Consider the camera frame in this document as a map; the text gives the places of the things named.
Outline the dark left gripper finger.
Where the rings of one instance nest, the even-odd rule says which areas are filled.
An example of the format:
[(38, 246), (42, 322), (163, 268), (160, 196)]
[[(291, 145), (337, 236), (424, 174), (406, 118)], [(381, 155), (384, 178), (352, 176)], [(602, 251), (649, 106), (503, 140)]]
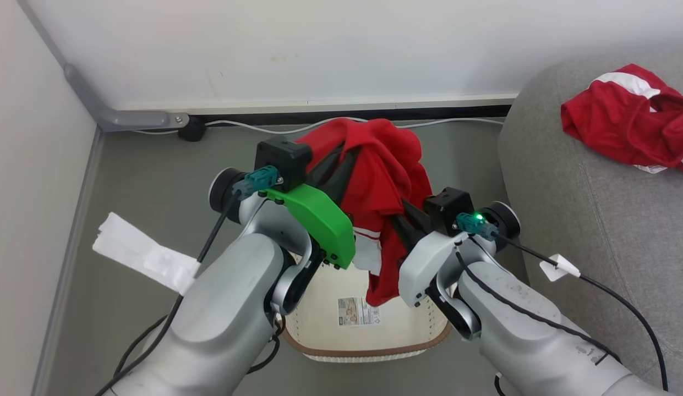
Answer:
[(341, 207), (344, 196), (351, 182), (352, 173), (356, 167), (360, 150), (349, 150), (343, 161), (340, 161), (329, 178), (329, 198)]
[(343, 148), (336, 147), (329, 151), (307, 174), (306, 184), (314, 188), (322, 188), (331, 180), (338, 168)]

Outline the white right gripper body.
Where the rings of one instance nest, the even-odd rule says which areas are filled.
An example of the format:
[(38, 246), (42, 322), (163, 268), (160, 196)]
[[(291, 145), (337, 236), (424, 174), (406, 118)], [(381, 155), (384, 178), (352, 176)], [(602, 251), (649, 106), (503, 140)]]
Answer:
[(462, 267), (455, 256), (457, 243), (467, 240), (465, 232), (447, 236), (431, 232), (419, 240), (401, 265), (398, 289), (409, 307), (422, 301), (434, 279), (438, 288), (447, 290), (459, 280)]

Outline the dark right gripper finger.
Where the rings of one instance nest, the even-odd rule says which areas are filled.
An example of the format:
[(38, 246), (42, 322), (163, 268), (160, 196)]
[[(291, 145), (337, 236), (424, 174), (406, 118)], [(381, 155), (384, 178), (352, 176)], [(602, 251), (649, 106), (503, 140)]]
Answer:
[(417, 228), (415, 228), (402, 214), (392, 216), (392, 228), (396, 231), (406, 254), (410, 254), (418, 242)]
[(420, 208), (417, 208), (408, 200), (402, 200), (402, 233), (410, 235), (421, 232), (428, 235), (433, 231), (431, 219)]

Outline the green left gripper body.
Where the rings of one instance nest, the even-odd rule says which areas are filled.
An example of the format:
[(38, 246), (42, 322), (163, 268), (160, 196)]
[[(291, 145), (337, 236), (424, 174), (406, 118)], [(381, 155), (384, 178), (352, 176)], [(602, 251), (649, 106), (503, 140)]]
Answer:
[(291, 191), (264, 190), (272, 201), (282, 201), (293, 218), (326, 252), (326, 260), (347, 269), (356, 255), (351, 219), (323, 191), (301, 184)]

